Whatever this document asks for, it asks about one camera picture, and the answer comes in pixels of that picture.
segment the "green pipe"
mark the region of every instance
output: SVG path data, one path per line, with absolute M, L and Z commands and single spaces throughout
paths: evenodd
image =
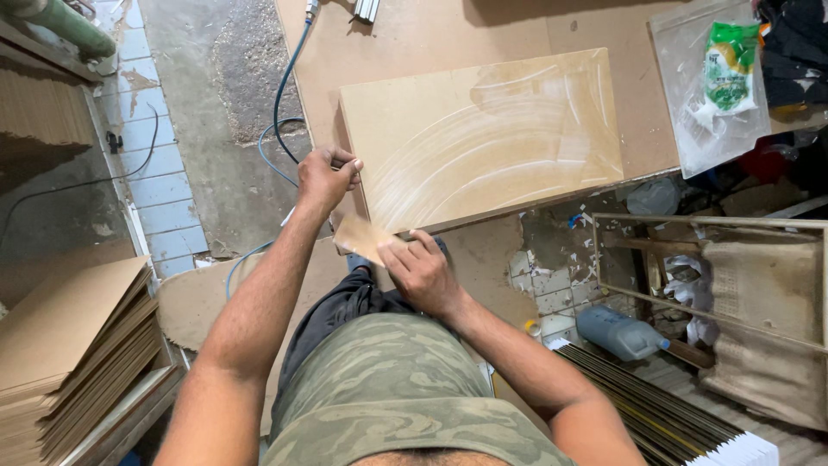
M 75 44 L 86 58 L 106 58 L 115 53 L 115 40 L 62 0 L 46 0 L 43 10 L 22 18 Z

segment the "shoe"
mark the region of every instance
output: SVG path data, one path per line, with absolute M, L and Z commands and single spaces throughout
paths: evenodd
M 365 259 L 363 256 L 352 252 L 345 256 L 345 262 L 348 264 L 348 272 L 353 273 L 357 267 L 368 267 L 371 269 L 371 261 Z

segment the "electric wire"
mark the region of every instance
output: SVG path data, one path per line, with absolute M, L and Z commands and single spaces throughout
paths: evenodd
M 287 148 L 285 142 L 282 141 L 282 135 L 279 134 L 279 102 L 282 101 L 282 92 L 285 91 L 285 85 L 287 85 L 287 78 L 291 76 L 291 71 L 293 70 L 293 64 L 296 63 L 296 58 L 299 56 L 299 52 L 302 50 L 302 46 L 305 45 L 305 38 L 308 35 L 308 31 L 311 29 L 312 21 L 310 19 L 305 20 L 305 30 L 302 31 L 302 36 L 299 39 L 299 43 L 296 44 L 296 49 L 293 51 L 293 55 L 291 55 L 291 60 L 287 62 L 287 68 L 285 68 L 285 74 L 282 76 L 282 82 L 279 84 L 279 91 L 276 92 L 276 102 L 273 104 L 273 132 L 276 133 L 276 139 L 279 140 L 279 144 L 285 150 L 285 153 L 288 157 L 291 158 L 296 163 L 299 163 L 296 160 L 296 157 L 293 157 L 290 149 Z
M 8 231 L 8 225 L 9 225 L 9 221 L 11 221 L 11 219 L 12 219 L 12 214 L 17 209 L 17 207 L 20 206 L 24 201 L 26 201 L 28 199 L 32 199 L 33 197 L 42 196 L 44 194 L 50 194 L 52 192 L 61 192 L 61 191 L 66 191 L 67 189 L 74 189 L 76 187 L 89 186 L 89 185 L 97 184 L 97 183 L 100 183 L 100 182 L 111 182 L 111 181 L 115 181 L 115 180 L 120 179 L 120 178 L 131 177 L 135 173 L 138 173 L 141 170 L 143 170 L 144 167 L 150 162 L 150 157 L 152 157 L 152 151 L 155 149 L 156 136 L 158 135 L 158 111 L 152 105 L 150 105 L 150 104 L 147 104 L 147 105 L 152 109 L 152 112 L 155 114 L 156 127 L 155 127 L 155 130 L 152 132 L 152 142 L 150 143 L 150 153 L 147 154 L 147 159 L 144 160 L 144 163 L 141 164 L 141 167 L 138 167 L 136 170 L 134 170 L 130 173 L 127 173 L 126 175 L 120 175 L 120 176 L 117 176 L 117 177 L 101 178 L 99 180 L 92 180 L 92 181 L 88 181 L 88 182 L 82 182 L 82 183 L 73 184 L 73 185 L 69 185 L 69 186 L 59 187 L 57 189 L 49 189 L 49 190 L 45 190 L 45 191 L 33 192 L 32 194 L 26 194 L 24 197 L 21 197 L 20 199 L 17 199 L 14 202 L 14 204 L 12 204 L 12 208 L 8 210 L 8 213 L 6 214 L 6 220 L 3 222 L 2 231 L 0 231 L 0 250 L 2 250 L 3 242 L 6 240 L 6 232 Z
M 228 301 L 230 300 L 230 278 L 231 278 L 231 277 L 233 277 L 233 272 L 235 272 L 235 271 L 236 271 L 236 267 L 239 267 L 239 266 L 242 264 L 242 262 L 244 262 L 244 260 L 245 260 L 245 259 L 247 259 L 247 258 L 248 258 L 248 256 L 250 256 L 250 255 L 251 255 L 251 254 L 253 254 L 254 252 L 256 252 L 256 251 L 258 251 L 258 250 L 261 250 L 261 249 L 263 249 L 263 248 L 266 248 L 266 247 L 268 247 L 269 245 L 272 245 L 272 244 L 273 244 L 273 241 L 275 241 L 275 240 L 270 240 L 270 241 L 268 241 L 267 243 L 265 243 L 265 244 L 263 244 L 263 245 L 259 246 L 258 248 L 256 248 L 256 249 L 254 249 L 254 250 L 252 250 L 252 251 L 248 252 L 247 254 L 243 255 L 243 256 L 242 256 L 242 258 L 241 258 L 241 259 L 239 259 L 239 260 L 238 260 L 235 264 L 233 264 L 233 268 L 232 268 L 232 269 L 230 269 L 230 273 L 229 273 L 229 274 L 227 274 L 227 279 L 224 281 L 224 294 L 226 294 L 226 295 L 227 295 L 227 300 L 228 300 Z
M 274 102 L 274 104 L 273 104 L 273 124 L 271 124 L 270 126 L 265 128 L 264 131 L 262 131 L 262 134 L 259 136 L 259 140 L 258 140 L 259 155 L 262 156 L 262 159 L 265 161 L 265 163 L 267 163 L 267 165 L 269 165 L 270 168 L 275 170 L 276 173 L 279 173 L 280 175 L 282 175 L 283 178 L 285 178 L 288 182 L 290 182 L 293 186 L 295 186 L 297 188 L 299 187 L 299 185 L 296 184 L 295 181 L 293 181 L 290 177 L 288 177 L 285 173 L 283 173 L 282 170 L 279 170 L 278 168 L 276 168 L 276 166 L 273 165 L 270 162 L 270 160 L 267 160 L 267 157 L 265 157 L 265 155 L 264 155 L 264 151 L 262 151 L 262 139 L 264 138 L 264 135 L 267 134 L 267 131 L 270 130 L 270 128 L 273 128 L 273 132 L 276 134 L 276 139 L 279 141 L 279 144 L 282 146 L 282 149 L 285 150 L 285 153 L 287 154 L 287 156 L 290 157 L 291 160 L 293 160 L 293 162 L 296 162 L 296 164 L 299 163 L 299 161 L 296 160 L 295 157 L 293 157 L 293 154 L 291 153 L 290 149 L 287 148 L 287 146 L 285 145 L 285 142 L 282 141 L 282 135 L 279 134 L 279 125 L 282 124 L 282 123 L 285 123 L 286 121 L 305 121 L 305 119 L 300 118 L 300 117 L 290 117 L 290 118 L 285 118 L 285 119 L 279 119 L 279 103 L 282 101 L 282 93 L 285 90 L 285 85 L 287 84 L 287 78 L 290 77 L 291 71 L 293 70 L 293 64 L 296 63 L 296 58 L 299 56 L 299 52 L 302 50 L 302 46 L 305 44 L 305 39 L 307 38 L 308 30 L 311 29 L 311 23 L 312 23 L 312 21 L 310 19 L 305 20 L 305 30 L 302 31 L 302 36 L 299 39 L 299 43 L 296 44 L 296 49 L 293 51 L 293 55 L 291 55 L 291 60 L 287 62 L 287 68 L 285 68 L 285 74 L 282 76 L 282 82 L 279 84 L 279 91 L 276 93 L 276 102 Z M 275 240 L 270 240 L 267 243 L 265 243 L 263 245 L 260 245 L 258 248 L 248 252 L 247 254 L 243 255 L 241 257 L 241 259 L 236 261 L 236 263 L 233 265 L 233 268 L 230 269 L 230 272 L 227 274 L 227 279 L 224 281 L 224 294 L 227 296 L 228 301 L 230 300 L 230 280 L 233 278 L 233 272 L 235 272 L 236 268 L 242 262 L 244 262 L 244 260 L 247 259 L 250 255 L 252 255 L 253 253 L 255 253 L 259 250 L 262 250 L 262 249 L 268 247 L 269 245 L 273 244 L 273 241 L 275 241 Z
M 305 119 L 303 119 L 301 117 L 290 117 L 290 118 L 280 119 L 279 121 L 276 122 L 276 125 L 285 123 L 286 121 L 305 121 Z M 262 151 L 262 139 L 264 138 L 264 135 L 267 134 L 267 131 L 270 131 L 270 128 L 273 128 L 272 124 L 270 126 L 268 126 L 267 128 L 265 128 L 265 130 L 262 131 L 262 135 L 259 136 L 259 140 L 258 140 L 259 155 L 262 156 L 262 158 L 264 159 L 264 162 L 267 165 L 270 165 L 270 168 L 276 170 L 276 173 L 279 173 L 280 175 L 282 175 L 282 177 L 285 178 L 287 181 L 291 182 L 291 184 L 293 186 L 299 187 L 299 185 L 296 184 L 296 182 L 293 181 L 290 177 L 288 177 L 285 173 L 283 173 L 282 170 L 279 170 L 278 168 L 276 168 L 275 165 L 273 165 L 270 162 L 270 160 L 267 160 L 267 157 L 265 157 L 264 152 Z

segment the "camouflage shirt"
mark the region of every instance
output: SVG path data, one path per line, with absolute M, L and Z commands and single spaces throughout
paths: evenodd
M 302 363 L 261 464 L 346 466 L 398 449 L 470 449 L 514 466 L 572 465 L 517 408 L 492 397 L 465 349 L 411 314 L 356 318 Z

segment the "green and white packet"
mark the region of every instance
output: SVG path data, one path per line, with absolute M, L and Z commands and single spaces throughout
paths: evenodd
M 693 116 L 713 132 L 713 117 L 755 109 L 753 60 L 759 25 L 714 22 L 705 48 L 705 104 Z

